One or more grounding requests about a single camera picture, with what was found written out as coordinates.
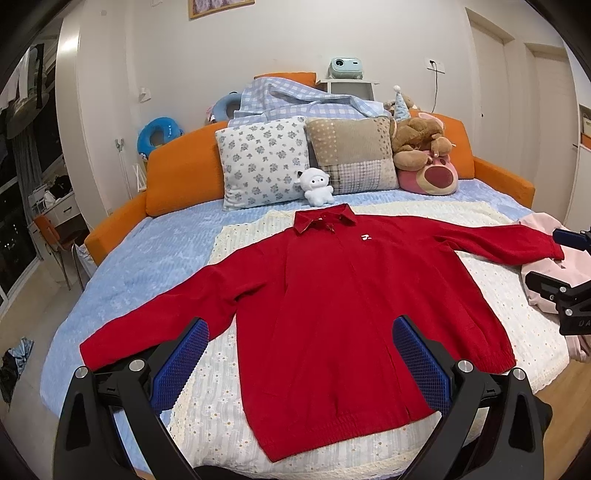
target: blue neck pillow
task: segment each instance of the blue neck pillow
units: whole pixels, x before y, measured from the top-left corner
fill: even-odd
[[[158,134],[158,145],[152,143],[155,134]],[[166,145],[168,142],[180,137],[183,131],[177,123],[167,116],[161,116],[146,125],[138,136],[138,153],[147,160],[156,148]]]
[[[213,106],[212,115],[216,122],[227,122],[234,118],[234,112],[240,110],[242,94],[232,92],[225,97],[220,98]]]

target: power outlet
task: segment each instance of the power outlet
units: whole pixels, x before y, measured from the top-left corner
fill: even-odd
[[[442,61],[438,61],[435,59],[430,59],[428,57],[425,57],[425,66],[427,67],[427,70],[432,70],[434,72],[439,72],[439,73],[445,73],[445,65],[443,64]]]

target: red sweater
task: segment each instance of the red sweater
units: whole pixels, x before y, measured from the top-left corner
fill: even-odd
[[[213,339],[236,314],[244,412],[275,462],[431,413],[392,343],[401,314],[455,359],[491,373],[515,365],[455,250],[508,265],[564,258],[550,236],[522,225],[355,215],[347,204],[304,210],[293,228],[202,268],[80,351],[97,369],[176,338],[195,316]]]

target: power cord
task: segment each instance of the power cord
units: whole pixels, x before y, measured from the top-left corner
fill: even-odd
[[[437,106],[437,91],[439,90],[439,83],[437,81],[437,76],[439,75],[439,70],[437,70],[437,64],[433,60],[430,60],[429,62],[431,63],[431,66],[435,70],[435,102],[433,103],[433,110],[431,110],[431,113],[433,113],[435,111],[435,107]]]

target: white lace blanket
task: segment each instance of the white lace blanket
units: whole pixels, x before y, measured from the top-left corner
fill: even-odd
[[[484,202],[393,202],[353,207],[357,214],[415,215],[466,226],[506,225],[511,221]],[[209,263],[293,225],[295,212],[269,211],[260,220],[226,226],[217,236]],[[458,253],[505,326],[517,365],[534,392],[567,366],[569,353],[558,326],[530,307],[517,268],[491,264]],[[211,341],[174,406],[170,434],[193,465],[217,465],[258,478],[362,480],[401,473],[418,453],[439,413],[388,432],[376,433],[304,452],[271,463],[258,446],[240,396],[235,322]],[[469,440],[482,428],[480,411]]]

